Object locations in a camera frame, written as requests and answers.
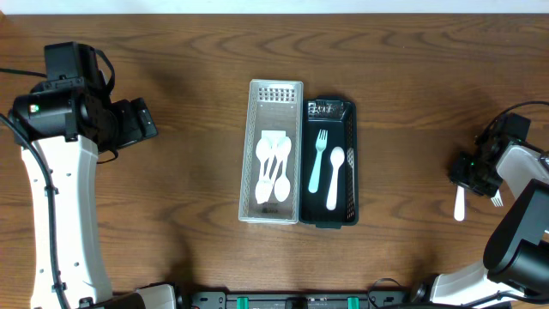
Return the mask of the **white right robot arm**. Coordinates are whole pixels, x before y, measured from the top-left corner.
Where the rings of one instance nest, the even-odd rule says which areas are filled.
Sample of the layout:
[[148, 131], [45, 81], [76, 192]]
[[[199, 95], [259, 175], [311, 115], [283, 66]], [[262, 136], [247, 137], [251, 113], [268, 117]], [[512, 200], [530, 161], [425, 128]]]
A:
[[460, 153], [449, 172], [457, 185], [455, 218], [464, 218], [466, 191], [500, 203], [507, 184], [515, 201], [486, 244], [481, 261], [420, 283], [412, 303], [497, 308], [513, 300], [548, 302], [548, 153], [527, 142], [528, 118], [496, 117], [476, 139], [473, 154]]

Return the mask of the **mint green plastic fork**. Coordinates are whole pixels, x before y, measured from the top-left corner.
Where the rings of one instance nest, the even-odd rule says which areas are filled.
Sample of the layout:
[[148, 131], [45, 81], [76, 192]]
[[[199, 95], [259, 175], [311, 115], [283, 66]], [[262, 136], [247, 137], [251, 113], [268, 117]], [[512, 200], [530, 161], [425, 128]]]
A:
[[316, 193], [318, 190], [321, 165], [322, 165], [322, 156], [323, 156], [323, 151], [327, 147], [327, 141], [328, 141], [328, 131], [324, 129], [320, 129], [320, 131], [318, 132], [316, 143], [315, 143], [315, 148], [317, 153], [316, 153], [314, 165], [311, 171], [311, 178], [308, 184], [308, 191], [310, 193]]

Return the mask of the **white plastic spoon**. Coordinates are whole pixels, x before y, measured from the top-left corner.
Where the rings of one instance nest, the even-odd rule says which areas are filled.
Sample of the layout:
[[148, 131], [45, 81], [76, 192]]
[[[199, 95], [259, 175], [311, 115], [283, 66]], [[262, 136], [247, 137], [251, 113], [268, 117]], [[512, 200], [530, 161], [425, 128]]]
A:
[[272, 150], [272, 144], [267, 138], [261, 138], [256, 146], [256, 157], [260, 161], [260, 171], [256, 186], [259, 187], [266, 173], [266, 163], [268, 162]]
[[291, 185], [287, 177], [287, 161], [282, 162], [282, 170], [280, 177], [274, 184], [274, 195], [278, 202], [284, 202], [289, 196]]
[[269, 180], [269, 184], [274, 186], [276, 177], [279, 172], [279, 167], [282, 162], [287, 159], [291, 151], [292, 142], [288, 136], [282, 137], [276, 146], [274, 152], [274, 159], [269, 162], [267, 172], [265, 173], [265, 179]]
[[[275, 151], [272, 149], [270, 158], [266, 163], [266, 172], [267, 172], [269, 162], [274, 158], [275, 158]], [[259, 187], [256, 186], [256, 190], [255, 190], [256, 201], [258, 204], [266, 203], [268, 201], [268, 198], [269, 198], [268, 190], [270, 188], [271, 188], [271, 185], [269, 184], [269, 180], [265, 179], [265, 176], [264, 176], [262, 183], [260, 184]]]

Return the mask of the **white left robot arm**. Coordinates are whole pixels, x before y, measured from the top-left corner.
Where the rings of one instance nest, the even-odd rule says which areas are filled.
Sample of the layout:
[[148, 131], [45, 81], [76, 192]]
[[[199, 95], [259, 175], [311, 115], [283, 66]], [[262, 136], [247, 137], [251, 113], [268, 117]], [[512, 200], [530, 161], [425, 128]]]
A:
[[3, 122], [21, 147], [33, 199], [33, 308], [179, 308], [172, 283], [115, 295], [100, 249], [95, 177], [100, 155], [158, 133], [143, 99], [111, 100], [103, 51], [65, 42], [45, 48], [42, 82], [17, 97]]

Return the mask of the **pink plastic spoon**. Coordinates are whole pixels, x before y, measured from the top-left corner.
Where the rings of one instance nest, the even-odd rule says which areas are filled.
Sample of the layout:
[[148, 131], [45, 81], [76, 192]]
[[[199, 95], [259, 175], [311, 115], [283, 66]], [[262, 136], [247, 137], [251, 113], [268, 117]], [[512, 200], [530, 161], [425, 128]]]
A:
[[334, 147], [330, 154], [330, 163], [332, 166], [332, 174], [327, 195], [326, 208], [327, 210], [335, 210], [337, 204], [337, 189], [339, 169], [345, 160], [345, 154], [341, 147]]

